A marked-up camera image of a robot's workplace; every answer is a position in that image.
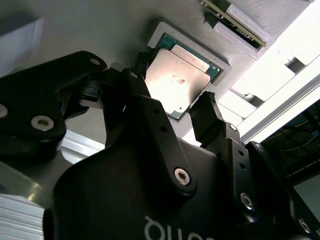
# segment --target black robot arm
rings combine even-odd
[[[176,137],[143,74],[81,51],[0,79],[0,184],[44,207],[45,240],[320,239],[262,145],[241,143],[214,94]],[[75,165],[65,121],[103,110],[106,148]]]

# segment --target cpu processor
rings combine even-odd
[[[154,52],[145,82],[168,116],[180,121],[204,88],[224,76],[230,66],[186,33],[160,24],[149,42]]]

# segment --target screw hole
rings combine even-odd
[[[38,125],[41,125],[41,126],[47,127],[47,126],[49,125],[49,123],[48,123],[48,121],[47,121],[47,120],[39,119],[39,120],[38,120]]]
[[[91,58],[90,61],[95,65],[100,65],[100,62],[97,59]]]
[[[241,150],[238,150],[238,152],[239,152],[239,154],[240,154],[242,157],[245,156],[245,154],[244,154]]]
[[[247,170],[246,165],[244,165],[242,162],[239,162],[239,165],[243,170]]]
[[[164,133],[166,133],[168,131],[168,129],[165,126],[161,126],[160,130]]]
[[[155,114],[159,114],[159,113],[160,113],[159,109],[157,109],[157,108],[152,108],[152,111],[153,111]]]

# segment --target cable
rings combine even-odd
[[[290,148],[290,149],[283,149],[283,150],[280,150],[280,152],[292,151],[292,150],[296,150],[296,149],[299,149],[299,148],[303,148],[305,145],[309,144],[316,137],[318,137],[318,136],[314,136],[313,138],[311,138],[309,141],[307,141],[306,143],[302,144],[301,146],[296,146],[296,147]]]

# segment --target bolt head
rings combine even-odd
[[[31,126],[37,130],[46,132],[53,129],[55,126],[55,123],[48,116],[38,115],[31,119]]]
[[[256,143],[255,146],[259,151],[261,151],[261,152],[263,151],[263,149],[259,143]]]
[[[301,227],[303,228],[303,230],[307,234],[311,233],[310,227],[307,225],[307,223],[302,218],[299,219],[299,223],[300,223]]]
[[[135,74],[134,72],[130,72],[130,75],[132,76],[132,77],[134,77],[134,78],[138,78],[138,75],[137,74]]]
[[[190,183],[190,176],[186,170],[182,168],[177,168],[174,170],[174,176],[179,181],[180,184],[186,186]]]
[[[5,105],[0,104],[0,119],[7,116],[8,113],[9,113],[8,108]]]
[[[237,131],[237,128],[234,126],[234,125],[232,125],[231,123],[229,124],[229,127],[233,130],[233,131]]]
[[[254,204],[252,202],[252,200],[250,199],[250,197],[246,194],[246,193],[241,193],[240,194],[240,199],[241,199],[241,202],[243,203],[243,205],[249,209],[249,210],[254,210]]]

